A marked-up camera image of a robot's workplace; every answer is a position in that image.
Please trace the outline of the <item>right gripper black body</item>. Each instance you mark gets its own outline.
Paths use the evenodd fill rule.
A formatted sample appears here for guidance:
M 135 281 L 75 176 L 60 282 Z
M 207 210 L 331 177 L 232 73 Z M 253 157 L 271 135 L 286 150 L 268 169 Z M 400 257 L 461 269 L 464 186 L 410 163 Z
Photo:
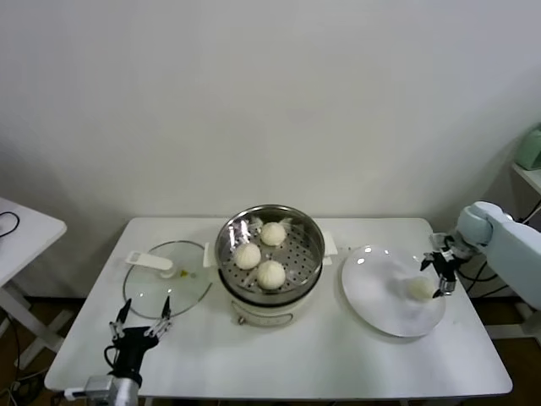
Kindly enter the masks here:
M 431 253 L 432 263 L 441 279 L 455 280 L 457 261 L 451 250 L 437 250 Z

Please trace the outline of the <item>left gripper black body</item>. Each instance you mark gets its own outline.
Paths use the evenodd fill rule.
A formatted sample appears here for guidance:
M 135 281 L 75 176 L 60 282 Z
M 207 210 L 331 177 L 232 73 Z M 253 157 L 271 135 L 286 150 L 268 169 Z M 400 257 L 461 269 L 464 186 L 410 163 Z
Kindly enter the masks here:
M 159 339 L 156 336 L 145 334 L 148 327 L 129 327 L 123 331 L 122 337 L 114 338 L 107 350 L 114 348 L 116 358 L 107 359 L 111 367 L 110 375 L 116 378 L 141 379 L 140 369 L 145 353 L 156 347 Z

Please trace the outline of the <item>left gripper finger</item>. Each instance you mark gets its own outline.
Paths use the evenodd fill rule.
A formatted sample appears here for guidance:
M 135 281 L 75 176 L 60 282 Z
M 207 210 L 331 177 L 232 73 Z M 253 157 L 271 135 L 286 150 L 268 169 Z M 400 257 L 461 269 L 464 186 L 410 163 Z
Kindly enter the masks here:
M 116 320 L 109 322 L 109 327 L 113 339 L 119 339 L 124 336 L 123 326 L 130 311 L 131 303 L 132 299 L 128 299 L 124 306 L 121 308 L 121 310 L 118 312 Z
M 144 336 L 161 338 L 169 330 L 170 326 L 171 326 L 171 306 L 170 306 L 170 297 L 167 296 L 167 299 L 161 311 L 161 317 L 145 331 Z

